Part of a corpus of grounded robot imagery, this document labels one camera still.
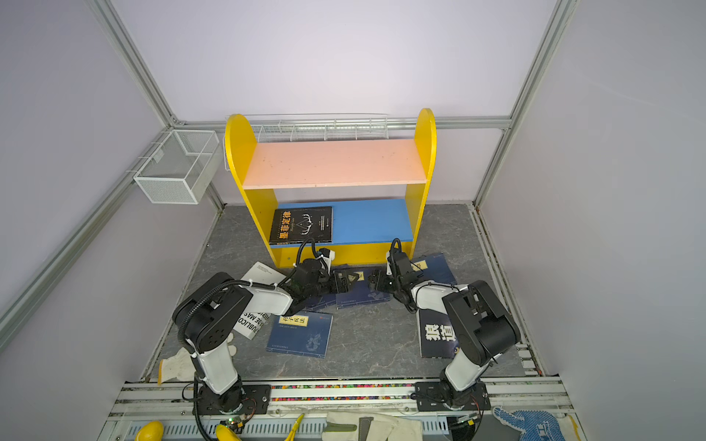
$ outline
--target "white wire basket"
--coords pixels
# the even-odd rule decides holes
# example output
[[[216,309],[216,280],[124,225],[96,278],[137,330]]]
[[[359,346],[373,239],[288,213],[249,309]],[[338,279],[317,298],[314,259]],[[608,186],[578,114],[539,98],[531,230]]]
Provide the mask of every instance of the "white wire basket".
[[[154,204],[198,204],[221,162],[214,131],[173,130],[135,175]]]

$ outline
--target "work glove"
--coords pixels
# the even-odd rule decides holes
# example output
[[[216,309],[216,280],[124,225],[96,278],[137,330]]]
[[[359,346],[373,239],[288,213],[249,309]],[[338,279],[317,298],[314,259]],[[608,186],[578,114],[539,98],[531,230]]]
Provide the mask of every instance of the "work glove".
[[[522,434],[520,441],[565,441],[556,417],[544,411],[514,411],[493,407],[493,415]]]

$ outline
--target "yellow title label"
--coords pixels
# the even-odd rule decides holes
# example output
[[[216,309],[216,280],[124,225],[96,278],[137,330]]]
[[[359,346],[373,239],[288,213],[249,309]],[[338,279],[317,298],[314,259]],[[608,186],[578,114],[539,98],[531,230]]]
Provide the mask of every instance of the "yellow title label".
[[[412,262],[412,269],[414,271],[422,271],[426,268],[429,268],[428,266],[426,266],[426,260],[422,260],[421,262]]]
[[[305,315],[293,315],[292,317],[280,317],[280,323],[283,325],[307,326],[309,317]]]

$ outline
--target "blue shelf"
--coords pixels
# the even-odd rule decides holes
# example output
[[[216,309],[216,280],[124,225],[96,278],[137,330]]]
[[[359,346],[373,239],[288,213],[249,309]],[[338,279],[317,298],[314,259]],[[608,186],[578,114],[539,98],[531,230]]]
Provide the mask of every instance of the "blue shelf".
[[[333,242],[326,245],[390,243],[394,238],[412,242],[407,204],[404,199],[342,200],[337,202],[280,204],[279,208],[333,207]],[[295,248],[272,245],[272,248]]]

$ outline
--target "pink shelf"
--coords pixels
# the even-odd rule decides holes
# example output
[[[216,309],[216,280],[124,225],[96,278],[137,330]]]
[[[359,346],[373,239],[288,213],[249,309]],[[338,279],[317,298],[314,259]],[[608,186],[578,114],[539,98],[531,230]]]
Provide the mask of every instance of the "pink shelf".
[[[426,183],[414,140],[261,143],[243,188],[384,186]]]

